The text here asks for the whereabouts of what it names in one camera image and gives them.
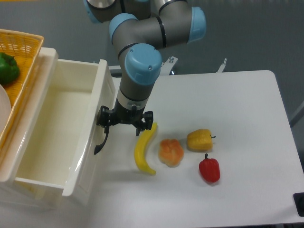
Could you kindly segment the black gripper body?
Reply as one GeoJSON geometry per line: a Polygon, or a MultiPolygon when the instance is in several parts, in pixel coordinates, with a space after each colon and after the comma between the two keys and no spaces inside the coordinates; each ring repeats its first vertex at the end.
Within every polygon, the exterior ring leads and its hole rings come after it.
{"type": "Polygon", "coordinates": [[[121,104],[115,104],[112,111],[111,125],[130,124],[134,127],[144,127],[144,123],[142,121],[144,108],[139,110],[129,110],[124,108],[121,104]]]}

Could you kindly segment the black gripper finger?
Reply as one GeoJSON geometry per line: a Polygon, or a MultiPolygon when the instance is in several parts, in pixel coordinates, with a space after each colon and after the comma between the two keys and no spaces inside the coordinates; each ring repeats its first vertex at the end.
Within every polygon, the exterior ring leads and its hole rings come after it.
{"type": "Polygon", "coordinates": [[[109,133],[110,126],[115,124],[115,116],[113,110],[102,105],[97,113],[96,125],[104,128],[104,133],[109,133]]]}
{"type": "Polygon", "coordinates": [[[136,128],[135,135],[139,136],[140,132],[145,130],[151,130],[153,124],[153,111],[147,111],[143,113],[139,120],[133,123],[133,126],[136,128]]]}

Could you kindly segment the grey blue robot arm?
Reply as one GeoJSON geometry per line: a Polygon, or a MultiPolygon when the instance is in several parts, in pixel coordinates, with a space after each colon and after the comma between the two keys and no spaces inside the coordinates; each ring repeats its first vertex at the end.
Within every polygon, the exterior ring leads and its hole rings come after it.
{"type": "Polygon", "coordinates": [[[207,24],[203,10],[185,0],[157,0],[156,14],[148,0],[86,0],[92,21],[109,22],[109,37],[122,70],[113,109],[100,108],[97,125],[105,133],[116,124],[149,130],[153,113],[145,111],[160,75],[160,49],[202,39],[207,24]]]}

